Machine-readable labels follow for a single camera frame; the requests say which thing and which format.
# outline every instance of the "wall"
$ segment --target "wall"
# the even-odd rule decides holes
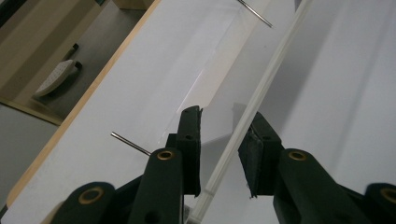
[[[57,126],[0,105],[0,206]]]

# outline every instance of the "white surface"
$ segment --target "white surface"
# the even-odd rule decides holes
[[[288,17],[286,15],[293,15],[292,10],[294,9],[294,5],[291,4],[290,1],[284,1],[284,2],[276,1],[272,3],[273,4],[270,4],[268,11],[274,11],[277,13],[277,15],[282,15],[279,16],[277,20],[275,20],[275,22],[278,24],[278,30],[279,30],[279,27],[282,27],[280,26],[281,21],[287,21],[285,20],[285,18]],[[238,120],[237,125],[233,130],[233,134],[230,138],[230,141],[228,142],[226,148],[224,148],[224,152],[219,158],[219,162],[216,165],[213,174],[210,176],[205,188],[203,189],[203,192],[201,192],[198,198],[195,207],[192,209],[192,212],[189,215],[189,220],[191,222],[201,223],[213,198],[216,197],[216,192],[225,175],[225,172],[230,166],[231,159],[233,158],[234,154],[241,145],[248,131],[250,123],[253,121],[253,118],[255,117],[257,111],[259,110],[260,104],[262,103],[265,94],[267,93],[269,87],[271,86],[274,76],[276,75],[277,69],[279,68],[283,59],[286,56],[291,40],[294,38],[295,34],[298,31],[298,28],[303,22],[304,16],[308,11],[311,3],[312,1],[310,0],[304,0],[300,4],[298,10],[296,11],[295,16],[291,17],[293,18],[293,20],[290,23],[290,25],[286,25],[285,27],[287,28],[282,27],[285,31],[280,32],[281,34],[283,34],[283,36],[281,37],[281,41],[279,41],[279,43],[277,44],[276,50],[274,51],[271,60],[264,69],[262,78],[260,79],[258,86],[256,88],[254,88],[253,85],[251,87],[245,86],[248,87],[249,89],[254,88],[255,90],[251,95],[250,99],[248,100],[244,113],[242,114],[241,118]],[[253,46],[256,46],[258,44],[258,41],[249,41],[247,42],[247,44],[252,44]],[[240,211],[240,208],[239,206],[236,206],[235,212],[238,211]]]
[[[163,2],[159,5],[163,10],[178,12],[166,8]],[[181,8],[189,8],[188,5],[191,4],[191,2],[182,2]],[[194,10],[201,8],[195,4],[198,3],[193,4]],[[396,145],[395,4],[391,0],[316,0],[261,108],[261,112],[279,132],[285,147],[310,151],[338,182],[360,192],[363,192],[365,185],[370,182],[386,181],[396,184],[394,174],[396,167],[395,162],[392,161],[396,157],[394,149]],[[236,1],[235,4],[233,1],[222,2],[221,8],[226,6],[228,9],[235,7],[235,11],[239,10]],[[191,11],[187,10],[186,13],[191,15]],[[211,14],[207,13],[206,11],[199,20],[210,18]],[[156,20],[162,26],[170,26],[169,20],[162,14],[157,12],[153,16],[149,21]],[[145,26],[142,32],[154,30],[155,27],[150,26],[151,22],[148,22],[148,26]],[[189,33],[192,28],[189,24],[185,25],[188,28],[183,29],[187,31],[186,35],[190,36],[187,39],[192,41],[193,38],[197,41],[194,35]],[[155,35],[139,35],[135,41],[142,41],[143,38],[151,44],[162,41],[164,48],[170,46],[178,49],[170,52],[161,48],[148,49],[152,60],[144,60],[132,54],[132,52],[143,52],[144,46],[132,45],[128,48],[129,54],[124,55],[130,56],[121,57],[118,64],[127,63],[134,67],[139,65],[145,69],[130,72],[123,68],[110,72],[100,90],[91,98],[69,132],[54,149],[51,159],[43,164],[39,173],[6,213],[2,223],[38,223],[60,199],[64,199],[72,189],[86,182],[105,179],[119,187],[135,177],[133,172],[143,171],[147,158],[112,139],[109,136],[111,131],[125,135],[142,147],[152,149],[158,147],[152,139],[161,139],[162,136],[161,132],[155,132],[155,128],[168,127],[172,129],[169,132],[174,132],[174,127],[169,125],[174,123],[173,121],[159,122],[153,118],[176,117],[175,111],[179,105],[170,104],[168,98],[163,99],[164,97],[162,98],[159,93],[155,94],[158,89],[170,91],[172,99],[178,100],[181,104],[183,97],[176,97],[172,92],[174,83],[166,81],[170,72],[174,72],[176,68],[172,66],[173,63],[165,68],[157,68],[158,65],[154,66],[152,62],[163,59],[168,60],[163,62],[165,64],[173,61],[183,65],[182,59],[187,56],[179,54],[181,49],[192,48],[195,44],[200,53],[206,53],[207,58],[210,58],[208,57],[210,53],[201,50],[202,46],[198,43],[191,43],[189,46],[186,42],[166,39],[166,36],[159,38],[156,36],[158,33],[152,32]],[[265,33],[265,30],[255,30],[253,33],[257,35],[252,36],[260,39],[260,32]],[[246,51],[265,48],[267,48],[265,45],[246,45]],[[243,50],[238,57],[249,59]],[[231,69],[233,72],[227,75],[223,83],[227,78],[244,72],[241,65],[236,63]],[[186,64],[186,66],[191,71],[195,68],[194,64]],[[147,81],[143,84],[152,83],[152,90],[145,90],[141,85],[142,80],[134,79],[136,74],[145,76]],[[177,78],[183,84],[189,81],[190,86],[194,81],[194,78],[192,80]],[[251,82],[254,83],[256,79],[247,78],[245,81],[234,86],[234,91],[246,91],[244,87]],[[109,91],[115,92],[118,98],[108,99]],[[149,96],[143,94],[149,91],[155,92]],[[213,98],[211,105],[203,114],[203,128],[210,127],[213,133],[218,133],[218,130],[223,128],[216,126],[216,122],[230,123],[229,116],[233,113],[240,116],[245,109],[243,103],[235,104],[233,111],[225,112],[224,116],[210,117],[210,114],[215,113],[212,105],[221,102],[231,93],[221,90],[219,92],[221,94]],[[154,99],[163,100],[163,103],[153,105]],[[165,105],[173,107],[174,112],[156,111],[157,108],[163,108]],[[135,114],[140,116],[126,119]],[[155,127],[147,125],[154,121]],[[226,128],[232,130],[233,125],[229,124],[229,126]],[[207,134],[203,133],[203,138],[206,140],[210,138]],[[73,141],[66,141],[68,138],[72,138]],[[229,136],[226,135],[204,144],[201,159],[203,185],[228,138]],[[62,151],[60,148],[76,149],[82,155],[73,157],[67,153],[67,150]],[[101,155],[101,157],[94,158],[92,155]],[[82,167],[74,168],[77,164],[81,164]],[[131,173],[114,175],[109,171],[109,167],[115,167],[118,171],[129,170]],[[52,169],[66,172],[59,176],[52,173]],[[244,181],[242,167],[239,160],[234,157],[204,223],[277,223],[272,202],[264,198],[250,200]],[[57,186],[61,193],[56,193],[50,186]]]
[[[257,8],[256,10],[266,8],[268,2],[256,1],[254,7]],[[243,8],[240,10],[240,13],[235,16],[224,37],[220,40],[219,45],[214,49],[215,53],[187,93],[177,111],[178,114],[183,109],[193,105],[207,107],[210,104],[258,22],[259,26],[263,26],[262,22],[252,13],[248,13]]]

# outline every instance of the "brass grommet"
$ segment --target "brass grommet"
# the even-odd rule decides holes
[[[305,161],[306,156],[301,151],[291,151],[289,152],[289,157],[294,159],[295,161]]]
[[[93,187],[82,192],[78,197],[81,204],[90,204],[97,202],[105,192],[101,187]]]
[[[162,151],[158,153],[157,158],[162,161],[169,161],[175,157],[175,153],[172,151]]]
[[[382,197],[390,201],[391,203],[396,203],[396,189],[384,188],[380,190]]]

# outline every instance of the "metal pin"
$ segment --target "metal pin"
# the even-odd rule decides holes
[[[262,17],[259,13],[257,13],[252,7],[250,7],[246,2],[244,2],[243,0],[236,0],[238,2],[240,2],[242,5],[244,5],[244,7],[246,7],[247,9],[249,9],[254,15],[256,15],[260,20],[262,20],[265,24],[267,24],[270,28],[273,27],[273,24],[271,24],[271,22],[269,22],[268,20],[266,20],[264,17]]]
[[[128,145],[128,146],[130,146],[130,147],[133,147],[133,148],[139,150],[140,152],[143,152],[144,154],[146,154],[146,155],[148,155],[148,156],[151,155],[151,152],[149,152],[149,151],[143,149],[142,147],[136,145],[135,143],[129,141],[128,139],[122,137],[121,135],[119,135],[119,134],[117,134],[117,133],[112,132],[112,133],[111,133],[111,136],[113,136],[113,137],[119,139],[121,142],[125,143],[126,145]]]

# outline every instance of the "wooden edge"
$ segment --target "wooden edge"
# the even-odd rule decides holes
[[[161,0],[155,0],[152,3],[152,5],[148,8],[147,12],[143,15],[143,17],[140,19],[140,21],[136,24],[136,26],[134,27],[132,32],[128,34],[128,36],[122,42],[120,47],[113,54],[111,59],[107,62],[106,66],[99,73],[98,77],[91,84],[91,86],[87,89],[87,91],[84,93],[84,95],[78,101],[76,106],[73,108],[73,110],[67,116],[67,118],[64,120],[62,125],[58,128],[58,130],[51,137],[51,139],[48,141],[48,143],[43,147],[43,149],[40,151],[38,156],[35,158],[35,160],[29,166],[29,168],[25,171],[25,173],[18,180],[17,184],[9,192],[8,197],[7,197],[7,207],[8,208],[15,202],[15,200],[20,195],[21,191],[24,189],[26,184],[31,180],[31,178],[33,177],[35,172],[38,170],[38,168],[41,166],[41,164],[44,162],[44,160],[51,153],[52,149],[58,144],[59,140],[64,135],[66,130],[69,128],[70,124],[73,122],[73,120],[76,118],[78,113],[81,111],[82,107],[87,103],[88,99],[90,99],[90,97],[92,96],[93,92],[99,86],[99,84],[101,83],[103,78],[107,75],[108,71],[111,69],[113,64],[121,56],[121,54],[124,52],[126,47],[128,47],[128,45],[134,39],[136,34],[139,32],[141,27],[144,25],[144,23],[147,21],[147,19],[151,15],[151,13],[154,11],[154,9],[158,6],[158,4],[160,2],[161,2]]]
[[[39,102],[35,102],[34,100],[28,101],[27,104],[29,105],[22,105],[0,96],[0,104],[7,105],[11,108],[21,111],[22,113],[26,113],[38,119],[43,119],[57,126],[61,125],[64,121],[64,119],[52,112],[45,105],[42,105]]]

